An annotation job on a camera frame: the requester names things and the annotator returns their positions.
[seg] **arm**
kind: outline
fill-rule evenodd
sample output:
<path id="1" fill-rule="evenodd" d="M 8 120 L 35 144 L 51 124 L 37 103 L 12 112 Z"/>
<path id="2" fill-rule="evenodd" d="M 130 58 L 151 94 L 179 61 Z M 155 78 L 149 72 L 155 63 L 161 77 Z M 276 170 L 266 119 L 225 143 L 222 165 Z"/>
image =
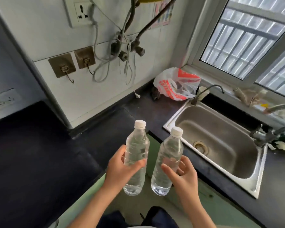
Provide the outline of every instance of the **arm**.
<path id="1" fill-rule="evenodd" d="M 180 198 L 184 211 L 189 216 L 194 228 L 216 228 L 203 208 L 198 196 L 198 176 L 189 158 L 181 157 L 177 173 L 165 164 L 161 165 L 165 174 L 172 181 Z"/>
<path id="2" fill-rule="evenodd" d="M 146 165 L 146 160 L 142 159 L 131 166 L 125 166 L 123 164 L 124 153 L 125 145 L 122 145 L 109 161 L 103 186 L 68 228 L 95 228 L 116 195 L 130 178 Z"/>

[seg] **forearm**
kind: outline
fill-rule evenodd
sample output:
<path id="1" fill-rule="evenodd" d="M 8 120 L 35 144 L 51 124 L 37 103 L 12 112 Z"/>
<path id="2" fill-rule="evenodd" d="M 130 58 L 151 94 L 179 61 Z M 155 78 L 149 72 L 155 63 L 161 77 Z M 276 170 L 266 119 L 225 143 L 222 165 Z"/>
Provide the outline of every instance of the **forearm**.
<path id="1" fill-rule="evenodd" d="M 216 228 L 200 201 L 188 200 L 187 214 L 194 228 Z"/>
<path id="2" fill-rule="evenodd" d="M 102 187 L 68 228 L 94 228 L 97 226 L 106 208 L 117 195 L 112 189 Z"/>

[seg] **stainless steel sink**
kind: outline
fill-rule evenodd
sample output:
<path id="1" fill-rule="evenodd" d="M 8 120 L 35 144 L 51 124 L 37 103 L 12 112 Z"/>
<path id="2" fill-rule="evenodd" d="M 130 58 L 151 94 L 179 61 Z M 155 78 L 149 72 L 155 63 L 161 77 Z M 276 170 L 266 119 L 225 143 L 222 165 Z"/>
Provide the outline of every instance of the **stainless steel sink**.
<path id="1" fill-rule="evenodd" d="M 248 130 L 201 102 L 193 106 L 187 101 L 164 128 L 174 126 L 184 130 L 188 147 L 258 198 L 267 145 L 256 146 Z"/>

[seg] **white bottle cap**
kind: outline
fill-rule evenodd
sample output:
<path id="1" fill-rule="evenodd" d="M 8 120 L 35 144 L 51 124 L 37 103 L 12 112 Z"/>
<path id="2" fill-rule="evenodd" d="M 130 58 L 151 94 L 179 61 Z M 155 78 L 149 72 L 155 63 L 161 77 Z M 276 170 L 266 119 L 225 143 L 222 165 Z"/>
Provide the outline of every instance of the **white bottle cap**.
<path id="1" fill-rule="evenodd" d="M 183 135 L 183 129 L 179 128 L 177 126 L 173 127 L 171 130 L 171 135 L 175 138 L 181 138 L 181 136 Z"/>
<path id="2" fill-rule="evenodd" d="M 143 120 L 136 120 L 134 123 L 134 128 L 135 129 L 145 129 L 146 128 L 146 122 Z"/>

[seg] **white outlet plate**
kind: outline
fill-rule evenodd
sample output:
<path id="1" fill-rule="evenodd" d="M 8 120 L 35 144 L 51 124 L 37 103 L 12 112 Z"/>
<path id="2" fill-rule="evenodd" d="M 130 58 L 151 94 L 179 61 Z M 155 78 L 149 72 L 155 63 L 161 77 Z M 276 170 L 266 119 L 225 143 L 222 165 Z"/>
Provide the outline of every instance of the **white outlet plate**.
<path id="1" fill-rule="evenodd" d="M 99 7 L 103 5 L 101 0 L 93 0 L 93 2 Z M 92 24 L 90 16 L 91 0 L 64 0 L 64 3 L 72 28 Z"/>
<path id="2" fill-rule="evenodd" d="M 0 93 L 0 110 L 20 100 L 21 97 L 15 89 L 2 92 Z"/>

